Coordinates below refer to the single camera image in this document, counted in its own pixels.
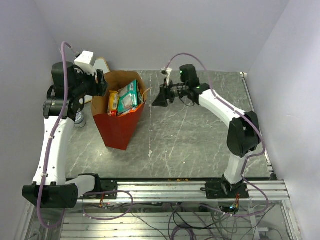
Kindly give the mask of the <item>red brown paper bag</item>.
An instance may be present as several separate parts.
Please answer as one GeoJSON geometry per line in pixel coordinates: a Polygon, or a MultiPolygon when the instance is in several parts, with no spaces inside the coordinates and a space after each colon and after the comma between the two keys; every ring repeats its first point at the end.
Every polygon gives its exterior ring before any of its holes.
{"type": "Polygon", "coordinates": [[[135,71],[110,71],[104,75],[108,83],[105,96],[94,96],[91,100],[91,113],[104,145],[109,148],[126,150],[143,113],[148,94],[141,76],[135,71]],[[143,103],[131,113],[110,116],[107,113],[111,91],[118,91],[137,80],[143,96],[143,103]]]}

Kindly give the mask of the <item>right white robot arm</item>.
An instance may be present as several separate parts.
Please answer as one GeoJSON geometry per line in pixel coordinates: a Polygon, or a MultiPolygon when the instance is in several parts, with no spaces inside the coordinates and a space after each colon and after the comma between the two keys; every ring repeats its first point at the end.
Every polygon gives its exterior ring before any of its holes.
{"type": "Polygon", "coordinates": [[[228,127],[227,147],[230,158],[222,176],[224,183],[220,186],[220,192],[224,197],[231,198],[238,192],[237,184],[243,181],[246,158],[261,143],[258,117],[253,111],[245,112],[227,102],[209,84],[200,83],[194,65],[185,64],[179,68],[180,83],[173,83],[171,72],[169,67],[161,70],[164,80],[152,106],[167,107],[176,98],[187,97],[193,104],[209,110],[228,127]]]}

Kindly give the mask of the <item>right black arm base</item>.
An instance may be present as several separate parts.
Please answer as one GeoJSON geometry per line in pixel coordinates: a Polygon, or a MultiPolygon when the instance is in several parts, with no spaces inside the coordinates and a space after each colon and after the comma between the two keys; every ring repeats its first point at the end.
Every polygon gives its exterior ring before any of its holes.
{"type": "Polygon", "coordinates": [[[200,188],[205,192],[207,199],[248,199],[249,192],[247,184],[240,180],[236,184],[230,184],[225,176],[208,178],[205,185],[200,188]]]}

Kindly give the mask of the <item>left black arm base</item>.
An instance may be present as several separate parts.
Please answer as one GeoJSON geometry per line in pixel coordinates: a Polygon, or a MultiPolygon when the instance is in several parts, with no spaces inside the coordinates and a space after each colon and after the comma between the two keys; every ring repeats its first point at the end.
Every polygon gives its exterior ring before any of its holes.
{"type": "Polygon", "coordinates": [[[97,173],[80,174],[74,180],[79,197],[102,197],[104,195],[107,200],[117,198],[118,183],[116,180],[101,178],[97,173]]]}

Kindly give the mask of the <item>red cookie snack packet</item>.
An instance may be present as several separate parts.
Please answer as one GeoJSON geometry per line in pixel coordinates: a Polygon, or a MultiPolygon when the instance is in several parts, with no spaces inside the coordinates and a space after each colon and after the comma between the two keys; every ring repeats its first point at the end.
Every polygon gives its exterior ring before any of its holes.
{"type": "Polygon", "coordinates": [[[109,116],[114,116],[116,117],[118,115],[118,111],[117,110],[111,110],[111,111],[108,111],[107,114],[109,116]]]}

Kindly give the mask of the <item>Fox's candy bag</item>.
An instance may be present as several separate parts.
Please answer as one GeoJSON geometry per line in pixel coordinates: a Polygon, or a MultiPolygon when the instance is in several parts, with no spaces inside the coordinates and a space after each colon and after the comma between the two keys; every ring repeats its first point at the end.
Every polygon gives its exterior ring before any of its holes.
{"type": "Polygon", "coordinates": [[[138,105],[138,106],[135,106],[135,107],[133,107],[133,108],[131,108],[131,109],[125,111],[125,112],[118,113],[117,116],[118,116],[118,117],[123,117],[123,116],[128,115],[128,114],[131,114],[131,113],[136,113],[138,110],[140,110],[141,108],[143,108],[144,105],[145,105],[145,104],[142,103],[142,104],[140,104],[140,105],[138,105]]]}

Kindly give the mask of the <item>teal white snack packet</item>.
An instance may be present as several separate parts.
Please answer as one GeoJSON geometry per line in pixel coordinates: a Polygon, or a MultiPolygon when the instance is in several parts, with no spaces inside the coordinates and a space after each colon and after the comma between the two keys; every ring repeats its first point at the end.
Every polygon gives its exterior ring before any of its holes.
{"type": "Polygon", "coordinates": [[[137,80],[133,80],[127,86],[119,90],[119,101],[117,112],[118,114],[123,114],[130,109],[137,107],[139,105],[139,88],[137,80]]]}

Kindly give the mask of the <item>yellow snack bar packet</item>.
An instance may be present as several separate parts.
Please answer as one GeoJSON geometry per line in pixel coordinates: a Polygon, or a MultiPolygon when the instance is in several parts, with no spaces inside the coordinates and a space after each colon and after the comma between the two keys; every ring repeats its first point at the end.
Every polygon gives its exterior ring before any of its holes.
{"type": "Polygon", "coordinates": [[[119,93],[117,91],[110,91],[107,111],[117,110],[118,103],[119,103],[119,93]]]}

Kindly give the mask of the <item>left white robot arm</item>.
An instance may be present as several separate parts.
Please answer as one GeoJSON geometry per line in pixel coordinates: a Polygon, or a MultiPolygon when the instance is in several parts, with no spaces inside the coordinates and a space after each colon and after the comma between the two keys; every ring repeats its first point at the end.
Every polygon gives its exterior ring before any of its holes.
{"type": "Polygon", "coordinates": [[[103,97],[108,84],[103,70],[86,73],[85,67],[72,62],[54,64],[51,75],[53,85],[43,104],[41,156],[32,183],[23,186],[22,196],[43,209],[72,209],[80,196],[96,199],[102,193],[98,174],[82,173],[66,180],[65,173],[68,141],[85,96],[103,97]]]}

